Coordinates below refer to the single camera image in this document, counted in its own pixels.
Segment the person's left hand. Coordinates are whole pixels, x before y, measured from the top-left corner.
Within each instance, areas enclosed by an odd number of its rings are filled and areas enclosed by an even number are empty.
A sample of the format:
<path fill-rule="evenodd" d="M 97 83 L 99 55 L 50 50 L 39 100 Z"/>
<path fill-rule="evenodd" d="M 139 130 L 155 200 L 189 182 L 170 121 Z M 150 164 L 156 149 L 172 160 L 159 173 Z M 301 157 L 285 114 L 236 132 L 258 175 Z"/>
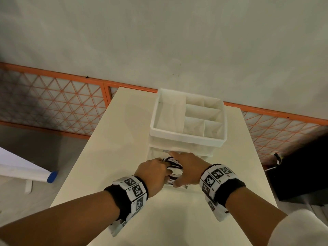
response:
<path fill-rule="evenodd" d="M 161 180 L 161 159 L 156 158 L 141 163 L 136 172 L 135 177 L 140 178 L 146 185 L 148 197 L 152 198 L 158 194 L 168 180 Z"/>

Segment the person's right hand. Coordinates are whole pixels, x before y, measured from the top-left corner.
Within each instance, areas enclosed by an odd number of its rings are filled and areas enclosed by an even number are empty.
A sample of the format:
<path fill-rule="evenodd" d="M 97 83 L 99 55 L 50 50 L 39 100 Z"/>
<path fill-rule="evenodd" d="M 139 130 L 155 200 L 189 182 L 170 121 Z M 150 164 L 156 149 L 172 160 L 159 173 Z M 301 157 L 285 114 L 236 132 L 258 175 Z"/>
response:
<path fill-rule="evenodd" d="M 177 160 L 183 167 L 183 173 L 190 178 L 189 185 L 199 185 L 200 178 L 212 165 L 193 153 L 169 152 L 169 155 Z"/>

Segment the person's left forearm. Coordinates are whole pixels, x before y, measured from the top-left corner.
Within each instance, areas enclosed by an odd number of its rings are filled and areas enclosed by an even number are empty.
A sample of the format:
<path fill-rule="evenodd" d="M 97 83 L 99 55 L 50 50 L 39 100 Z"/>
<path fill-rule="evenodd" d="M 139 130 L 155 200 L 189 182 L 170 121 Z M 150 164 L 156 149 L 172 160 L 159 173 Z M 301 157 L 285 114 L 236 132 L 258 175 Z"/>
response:
<path fill-rule="evenodd" d="M 6 224 L 0 240 L 8 246 L 86 246 L 119 214 L 111 194 L 101 191 Z"/>

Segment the person's right forearm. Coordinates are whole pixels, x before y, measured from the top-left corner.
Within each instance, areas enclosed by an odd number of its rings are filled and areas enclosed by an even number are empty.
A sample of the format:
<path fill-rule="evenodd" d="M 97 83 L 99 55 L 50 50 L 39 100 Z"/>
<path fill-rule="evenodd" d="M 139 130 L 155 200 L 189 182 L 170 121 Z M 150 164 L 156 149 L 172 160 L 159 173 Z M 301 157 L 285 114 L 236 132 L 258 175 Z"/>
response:
<path fill-rule="evenodd" d="M 287 217 L 246 187 L 232 192 L 225 205 L 253 246 L 268 246 L 274 229 Z"/>

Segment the clear plastic drawer unit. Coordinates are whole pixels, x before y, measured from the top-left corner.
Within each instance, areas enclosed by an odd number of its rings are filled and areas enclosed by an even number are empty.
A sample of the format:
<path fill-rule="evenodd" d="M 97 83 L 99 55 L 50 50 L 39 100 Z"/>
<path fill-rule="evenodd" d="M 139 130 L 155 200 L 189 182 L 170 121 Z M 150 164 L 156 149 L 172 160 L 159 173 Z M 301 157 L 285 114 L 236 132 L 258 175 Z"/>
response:
<path fill-rule="evenodd" d="M 196 156 L 206 160 L 207 158 L 213 156 L 215 149 L 216 147 L 213 146 L 205 146 L 149 136 L 149 153 L 152 152 L 153 155 L 157 154 L 160 155 L 160 157 L 165 157 L 165 153 L 167 154 L 170 151 L 175 151 L 178 153 L 193 153 Z"/>

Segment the right wristband with square markers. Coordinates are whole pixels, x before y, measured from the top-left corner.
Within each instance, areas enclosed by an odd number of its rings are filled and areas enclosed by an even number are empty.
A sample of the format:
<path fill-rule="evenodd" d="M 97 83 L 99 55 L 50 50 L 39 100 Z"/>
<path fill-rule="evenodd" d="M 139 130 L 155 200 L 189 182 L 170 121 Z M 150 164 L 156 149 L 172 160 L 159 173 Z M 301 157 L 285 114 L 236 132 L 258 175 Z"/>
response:
<path fill-rule="evenodd" d="M 228 197 L 237 189 L 245 187 L 237 175 L 227 166 L 214 164 L 202 174 L 199 186 L 205 194 L 205 200 L 217 221 L 222 222 L 230 212 L 226 208 Z"/>

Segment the wristband with square markers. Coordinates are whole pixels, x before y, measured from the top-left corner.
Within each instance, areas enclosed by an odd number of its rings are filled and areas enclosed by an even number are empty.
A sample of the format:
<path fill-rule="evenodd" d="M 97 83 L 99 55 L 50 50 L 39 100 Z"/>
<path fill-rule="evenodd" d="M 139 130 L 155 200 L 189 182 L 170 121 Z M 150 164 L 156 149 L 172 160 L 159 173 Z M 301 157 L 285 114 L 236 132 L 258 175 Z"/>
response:
<path fill-rule="evenodd" d="M 202 174 L 199 186 L 205 194 L 205 200 L 217 221 L 222 222 L 230 212 L 226 208 L 228 197 L 237 189 L 245 187 L 237 175 L 227 166 L 214 164 Z"/>
<path fill-rule="evenodd" d="M 111 194 L 116 206 L 120 209 L 119 217 L 110 226 L 112 237 L 116 237 L 146 204 L 149 194 L 144 181 L 136 176 L 126 176 L 115 180 L 104 191 Z"/>

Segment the left wristband with square markers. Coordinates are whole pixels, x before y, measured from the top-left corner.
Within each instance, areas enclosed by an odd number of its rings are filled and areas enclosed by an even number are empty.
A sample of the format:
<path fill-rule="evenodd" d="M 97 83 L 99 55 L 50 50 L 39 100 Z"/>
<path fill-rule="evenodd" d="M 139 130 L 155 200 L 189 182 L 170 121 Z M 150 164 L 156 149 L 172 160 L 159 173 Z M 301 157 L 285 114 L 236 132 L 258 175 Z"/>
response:
<path fill-rule="evenodd" d="M 146 204 L 149 194 L 144 181 L 136 176 L 126 176 L 115 180 L 104 191 L 111 194 L 116 206 L 120 209 L 119 217 L 110 226 L 112 237 L 116 237 Z"/>

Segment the white compartment organizer tray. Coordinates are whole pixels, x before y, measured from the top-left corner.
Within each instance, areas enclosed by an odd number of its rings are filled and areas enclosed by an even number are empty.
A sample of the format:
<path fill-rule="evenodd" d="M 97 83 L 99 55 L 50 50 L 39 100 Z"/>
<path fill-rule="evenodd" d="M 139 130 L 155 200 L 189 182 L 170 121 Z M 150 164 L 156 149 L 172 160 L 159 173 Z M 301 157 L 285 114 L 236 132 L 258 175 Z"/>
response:
<path fill-rule="evenodd" d="M 219 148 L 226 142 L 227 133 L 227 116 L 221 99 L 158 90 L 150 136 Z"/>

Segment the black box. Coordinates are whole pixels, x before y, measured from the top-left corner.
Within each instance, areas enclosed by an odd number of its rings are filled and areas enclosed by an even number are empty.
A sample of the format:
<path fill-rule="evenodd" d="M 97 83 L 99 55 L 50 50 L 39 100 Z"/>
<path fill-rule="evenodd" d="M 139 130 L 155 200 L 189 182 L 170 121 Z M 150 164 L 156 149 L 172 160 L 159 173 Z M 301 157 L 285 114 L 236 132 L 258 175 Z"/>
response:
<path fill-rule="evenodd" d="M 328 133 L 279 159 L 266 170 L 279 201 L 328 205 Z"/>

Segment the white sleeve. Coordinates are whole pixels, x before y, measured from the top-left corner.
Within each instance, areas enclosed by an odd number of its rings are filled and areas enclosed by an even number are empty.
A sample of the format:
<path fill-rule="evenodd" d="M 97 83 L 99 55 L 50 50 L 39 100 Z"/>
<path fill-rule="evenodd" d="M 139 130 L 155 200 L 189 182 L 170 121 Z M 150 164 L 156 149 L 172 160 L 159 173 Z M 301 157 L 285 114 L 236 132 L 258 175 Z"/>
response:
<path fill-rule="evenodd" d="M 268 246 L 328 246 L 328 226 L 308 210 L 297 210 L 281 220 Z"/>

